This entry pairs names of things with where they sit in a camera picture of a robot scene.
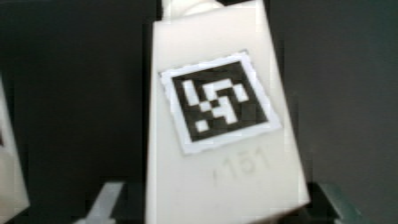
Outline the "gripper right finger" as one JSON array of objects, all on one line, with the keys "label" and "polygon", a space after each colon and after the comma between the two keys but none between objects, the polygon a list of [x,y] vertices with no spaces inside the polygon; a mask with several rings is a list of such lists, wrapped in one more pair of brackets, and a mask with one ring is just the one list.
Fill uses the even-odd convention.
[{"label": "gripper right finger", "polygon": [[336,184],[311,182],[309,195],[311,203],[298,210],[295,224],[375,224]]}]

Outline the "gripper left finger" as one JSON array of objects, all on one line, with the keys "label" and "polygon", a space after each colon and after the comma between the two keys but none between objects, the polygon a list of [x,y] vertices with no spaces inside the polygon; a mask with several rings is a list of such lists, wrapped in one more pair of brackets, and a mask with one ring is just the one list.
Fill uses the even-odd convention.
[{"label": "gripper left finger", "polygon": [[71,224],[144,224],[144,185],[106,182],[87,215]]}]

